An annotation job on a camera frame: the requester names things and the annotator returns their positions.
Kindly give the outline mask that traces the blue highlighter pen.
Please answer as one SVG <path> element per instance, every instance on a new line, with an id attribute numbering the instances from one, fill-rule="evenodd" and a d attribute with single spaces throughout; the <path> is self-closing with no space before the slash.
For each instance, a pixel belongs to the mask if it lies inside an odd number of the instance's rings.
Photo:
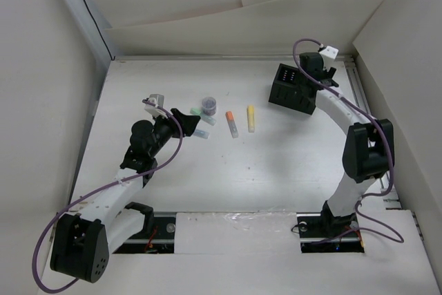
<path id="1" fill-rule="evenodd" d="M 209 138 L 209 133 L 200 129 L 196 129 L 193 133 L 194 136 L 199 137 L 199 138 L 203 138 L 203 139 L 208 139 Z"/>

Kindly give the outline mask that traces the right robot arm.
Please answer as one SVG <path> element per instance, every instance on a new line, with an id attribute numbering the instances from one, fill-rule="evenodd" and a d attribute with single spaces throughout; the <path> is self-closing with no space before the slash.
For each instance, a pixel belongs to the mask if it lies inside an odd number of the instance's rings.
<path id="1" fill-rule="evenodd" d="M 389 120 L 377 120 L 349 101 L 333 76 L 336 49 L 302 53 L 295 60 L 304 75 L 302 89 L 314 99 L 346 135 L 344 174 L 334 194 L 325 201 L 315 222 L 315 236 L 324 241 L 347 235 L 353 228 L 368 189 L 394 168 L 394 129 Z"/>

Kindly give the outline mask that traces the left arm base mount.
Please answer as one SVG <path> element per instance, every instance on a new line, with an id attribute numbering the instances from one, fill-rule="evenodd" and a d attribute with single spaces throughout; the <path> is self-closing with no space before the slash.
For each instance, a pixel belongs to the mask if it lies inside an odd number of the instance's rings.
<path id="1" fill-rule="evenodd" d="M 155 214 L 149 234 L 134 235 L 124 242 L 115 254 L 173 254 L 175 249 L 175 214 Z"/>

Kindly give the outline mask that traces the orange highlighter pen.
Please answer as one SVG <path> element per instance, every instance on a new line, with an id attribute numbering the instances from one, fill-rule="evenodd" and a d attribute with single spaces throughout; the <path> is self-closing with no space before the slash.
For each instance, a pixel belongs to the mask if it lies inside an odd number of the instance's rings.
<path id="1" fill-rule="evenodd" d="M 234 120 L 233 113 L 231 111 L 226 112 L 227 124 L 229 126 L 229 130 L 231 132 L 232 138 L 238 138 L 238 129 Z"/>

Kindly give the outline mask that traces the yellow highlighter pen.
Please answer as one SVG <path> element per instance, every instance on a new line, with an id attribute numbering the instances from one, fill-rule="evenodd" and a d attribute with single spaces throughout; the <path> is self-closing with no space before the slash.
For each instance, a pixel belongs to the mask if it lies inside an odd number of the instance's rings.
<path id="1" fill-rule="evenodd" d="M 248 123 L 248 131 L 250 133 L 254 133 L 256 129 L 256 122 L 255 122 L 255 108 L 253 105 L 248 105 L 247 107 L 247 123 Z"/>

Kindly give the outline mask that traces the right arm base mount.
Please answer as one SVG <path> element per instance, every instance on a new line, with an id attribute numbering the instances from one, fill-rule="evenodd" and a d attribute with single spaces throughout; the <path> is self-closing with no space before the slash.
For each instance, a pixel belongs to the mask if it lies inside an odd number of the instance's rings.
<path id="1" fill-rule="evenodd" d="M 300 238 L 303 254 L 364 253 L 356 215 L 326 221 L 319 213 L 300 213 L 291 232 Z"/>

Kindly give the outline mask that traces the clear jar of paper clips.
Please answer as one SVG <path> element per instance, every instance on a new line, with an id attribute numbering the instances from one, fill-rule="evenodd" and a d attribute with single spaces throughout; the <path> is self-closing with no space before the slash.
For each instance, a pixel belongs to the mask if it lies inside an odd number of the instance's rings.
<path id="1" fill-rule="evenodd" d="M 217 102 L 213 97 L 205 97 L 201 101 L 202 112 L 205 115 L 213 116 L 217 111 Z"/>

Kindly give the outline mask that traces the green highlighter pen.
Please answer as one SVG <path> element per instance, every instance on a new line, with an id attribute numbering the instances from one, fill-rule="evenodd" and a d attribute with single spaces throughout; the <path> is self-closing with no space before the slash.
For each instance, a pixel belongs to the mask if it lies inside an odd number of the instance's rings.
<path id="1" fill-rule="evenodd" d="M 210 124 L 211 126 L 216 124 L 216 120 L 210 115 L 205 114 L 201 108 L 191 108 L 190 112 L 192 115 L 199 116 L 202 121 Z"/>

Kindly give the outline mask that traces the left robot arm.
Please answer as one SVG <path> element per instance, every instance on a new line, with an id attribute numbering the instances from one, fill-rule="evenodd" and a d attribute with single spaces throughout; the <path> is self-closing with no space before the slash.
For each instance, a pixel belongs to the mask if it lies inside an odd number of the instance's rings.
<path id="1" fill-rule="evenodd" d="M 154 228 L 153 208 L 132 201 L 159 168 L 156 155 L 171 139 L 193 135 L 200 121 L 176 108 L 158 111 L 153 120 L 131 128 L 130 145 L 110 187 L 94 194 L 92 202 L 75 214 L 64 213 L 56 226 L 50 258 L 53 271 L 98 281 L 110 255 L 131 236 L 149 236 Z"/>

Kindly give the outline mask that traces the black two-compartment organizer box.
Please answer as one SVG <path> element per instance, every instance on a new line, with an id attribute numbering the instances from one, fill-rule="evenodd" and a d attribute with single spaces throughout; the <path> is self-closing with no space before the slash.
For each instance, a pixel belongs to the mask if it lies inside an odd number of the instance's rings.
<path id="1" fill-rule="evenodd" d="M 316 108 L 314 93 L 309 80 L 297 68 L 279 64 L 271 86 L 269 102 L 312 115 Z"/>

